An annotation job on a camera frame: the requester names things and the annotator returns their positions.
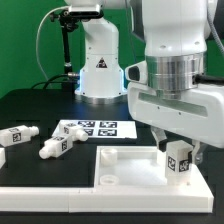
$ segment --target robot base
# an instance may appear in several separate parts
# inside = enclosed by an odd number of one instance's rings
[[[156,157],[155,147],[100,146],[94,188],[0,188],[0,211],[211,213],[198,168],[190,185],[168,185]]]
[[[113,104],[118,102],[126,102],[127,101],[127,93],[122,94],[117,97],[111,98],[98,98],[98,97],[88,97],[79,94],[79,92],[75,91],[75,99],[78,101],[82,101],[90,104]]]

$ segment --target black table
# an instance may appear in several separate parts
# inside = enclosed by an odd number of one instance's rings
[[[92,187],[96,146],[155,145],[148,125],[136,122],[137,140],[89,139],[76,142],[58,159],[41,160],[38,152],[61,119],[128,121],[127,103],[91,105],[77,102],[61,90],[14,90],[0,100],[0,129],[38,126],[31,142],[7,147],[7,162],[0,170],[0,186]],[[180,136],[168,133],[170,140]],[[209,147],[199,169],[215,196],[212,214],[174,213],[16,213],[1,212],[4,223],[224,223],[224,151]]]

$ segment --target warning label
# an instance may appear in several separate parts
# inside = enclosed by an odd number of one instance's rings
[[[107,68],[107,64],[103,58],[100,59],[99,63],[96,66],[97,68]]]

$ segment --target green wall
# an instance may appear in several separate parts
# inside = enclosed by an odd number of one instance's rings
[[[30,88],[45,81],[35,54],[39,23],[51,9],[64,6],[64,0],[7,0],[0,3],[0,97],[13,89]],[[126,12],[107,10],[105,17],[120,30],[119,63],[122,68],[134,63]],[[74,69],[84,65],[82,27],[70,34]],[[144,44],[132,37],[136,61],[143,60]],[[40,40],[40,58],[49,77],[63,73],[63,48],[59,23],[45,23]],[[209,74],[224,75],[224,60],[214,42],[208,43]]]

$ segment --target white cylinder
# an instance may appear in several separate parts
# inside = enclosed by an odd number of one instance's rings
[[[32,127],[29,127],[29,129],[30,129],[30,135],[31,136],[39,135],[39,128],[38,127],[32,126]]]
[[[101,150],[100,161],[104,166],[113,166],[117,163],[117,150],[114,148],[105,148]]]
[[[48,159],[49,157],[52,156],[51,150],[49,146],[45,146],[43,147],[40,151],[39,151],[39,156],[42,159]]]
[[[86,141],[89,136],[84,130],[79,129],[79,130],[77,130],[75,137],[80,141]]]

